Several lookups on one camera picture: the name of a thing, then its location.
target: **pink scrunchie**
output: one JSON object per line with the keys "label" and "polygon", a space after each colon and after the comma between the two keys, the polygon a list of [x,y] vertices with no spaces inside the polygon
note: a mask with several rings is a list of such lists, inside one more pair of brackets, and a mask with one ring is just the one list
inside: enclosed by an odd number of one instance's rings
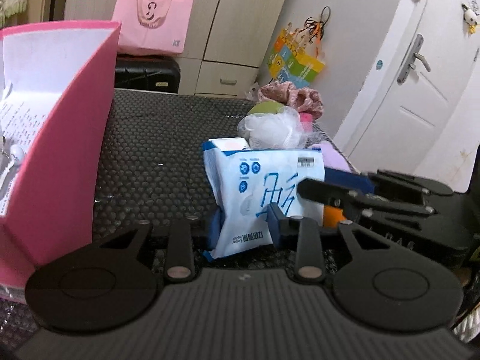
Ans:
{"label": "pink scrunchie", "polygon": [[323,114],[320,93],[309,87],[297,89],[291,81],[273,82],[258,90],[259,102],[271,100],[288,105],[298,112],[307,112],[313,116],[314,120]]}

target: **white and blue package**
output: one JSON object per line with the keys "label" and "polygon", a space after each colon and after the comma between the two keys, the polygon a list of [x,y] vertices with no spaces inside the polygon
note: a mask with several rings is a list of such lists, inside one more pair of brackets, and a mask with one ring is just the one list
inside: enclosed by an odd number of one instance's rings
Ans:
{"label": "white and blue package", "polygon": [[205,171],[222,212],[213,258],[271,244],[266,223],[270,203],[277,203],[286,216],[309,216],[322,223],[323,206],[297,195],[303,179],[324,180],[320,150],[225,150],[227,146],[225,139],[203,144]]}

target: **pink box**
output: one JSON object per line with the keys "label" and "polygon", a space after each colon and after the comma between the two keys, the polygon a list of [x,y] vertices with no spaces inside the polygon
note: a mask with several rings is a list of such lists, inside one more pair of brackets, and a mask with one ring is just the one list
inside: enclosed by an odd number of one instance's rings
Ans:
{"label": "pink box", "polygon": [[0,217],[0,296],[21,293],[35,267],[92,241],[119,30],[111,21],[60,21],[0,31],[3,102],[51,104],[36,136],[22,141],[26,158]]}

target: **qr code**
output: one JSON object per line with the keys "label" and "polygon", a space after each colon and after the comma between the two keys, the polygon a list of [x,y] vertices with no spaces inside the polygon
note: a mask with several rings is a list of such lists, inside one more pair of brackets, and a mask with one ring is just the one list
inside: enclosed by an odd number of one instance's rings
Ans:
{"label": "qr code", "polygon": [[299,157],[298,168],[312,168],[315,166],[315,159],[313,157]]}

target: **blue round sticker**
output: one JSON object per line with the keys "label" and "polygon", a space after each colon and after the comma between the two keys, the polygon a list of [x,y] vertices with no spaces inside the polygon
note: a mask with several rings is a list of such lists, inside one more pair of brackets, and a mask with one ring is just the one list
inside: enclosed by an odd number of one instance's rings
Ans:
{"label": "blue round sticker", "polygon": [[254,162],[251,164],[251,171],[255,174],[260,172],[260,164],[258,162]]}
{"label": "blue round sticker", "polygon": [[240,164],[240,172],[243,175],[246,175],[249,171],[250,171],[250,167],[248,166],[248,164],[246,162],[242,162]]}
{"label": "blue round sticker", "polygon": [[243,193],[247,190],[247,187],[248,187],[248,184],[246,181],[242,181],[240,183],[240,186],[238,187],[238,190],[240,191],[240,193]]}

